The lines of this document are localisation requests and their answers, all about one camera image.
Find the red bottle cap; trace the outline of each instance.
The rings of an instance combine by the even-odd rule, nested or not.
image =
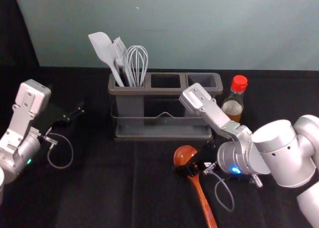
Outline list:
[[[241,93],[244,92],[248,85],[248,80],[243,75],[236,75],[233,79],[231,89],[235,92]]]

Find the white silicone spatula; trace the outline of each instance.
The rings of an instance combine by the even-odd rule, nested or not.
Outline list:
[[[115,67],[116,54],[113,49],[112,41],[103,32],[89,34],[89,39],[99,59],[106,63],[114,75],[114,78],[120,87],[124,87],[121,77]]]

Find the blue led light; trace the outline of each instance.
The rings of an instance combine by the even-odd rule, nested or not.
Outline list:
[[[232,170],[233,173],[236,173],[236,174],[240,174],[241,173],[240,170],[238,169],[238,167],[232,167],[231,170]]]

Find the cable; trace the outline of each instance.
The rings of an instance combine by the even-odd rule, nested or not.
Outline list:
[[[233,197],[233,194],[231,193],[229,187],[227,186],[227,184],[224,182],[224,179],[221,179],[220,176],[218,176],[215,172],[211,171],[210,174],[214,175],[215,177],[218,178],[218,182],[216,183],[215,185],[215,197],[217,199],[217,201],[220,203],[220,205],[228,212],[233,212],[235,210],[235,200],[234,200],[234,197]],[[230,196],[230,199],[231,199],[231,203],[232,203],[232,207],[231,208],[228,208],[227,206],[225,206],[224,203],[221,202],[221,200],[219,199],[218,195],[217,195],[217,187],[219,185],[219,183],[222,183],[224,185],[224,187],[226,188],[226,190],[228,191],[228,194]]]
[[[67,141],[67,143],[70,145],[70,149],[71,149],[71,160],[70,160],[70,162],[68,163],[68,164],[66,164],[65,166],[56,166],[56,165],[54,165],[53,164],[53,162],[51,161],[51,159],[50,159],[50,154],[51,154],[51,151],[53,150],[53,148],[52,149],[49,149],[49,151],[48,151],[48,153],[47,153],[47,159],[48,159],[48,162],[50,163],[50,165],[52,166],[52,167],[54,167],[54,168],[56,168],[56,169],[65,169],[65,168],[68,168],[71,164],[72,164],[72,162],[73,162],[73,157],[74,157],[74,149],[73,149],[73,146],[72,146],[72,144],[71,144],[71,142],[65,137],[65,136],[63,136],[63,135],[60,135],[60,134],[58,134],[58,133],[53,133],[53,132],[50,132],[51,130],[49,129],[48,130],[48,132],[46,133],[46,135],[50,135],[50,134],[52,134],[52,135],[55,135],[55,136],[59,136],[59,137],[62,137],[65,141]]]

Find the whisk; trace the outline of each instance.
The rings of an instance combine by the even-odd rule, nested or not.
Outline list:
[[[127,49],[125,56],[125,67],[130,71],[134,87],[142,86],[149,65],[147,50],[141,45],[133,45]]]

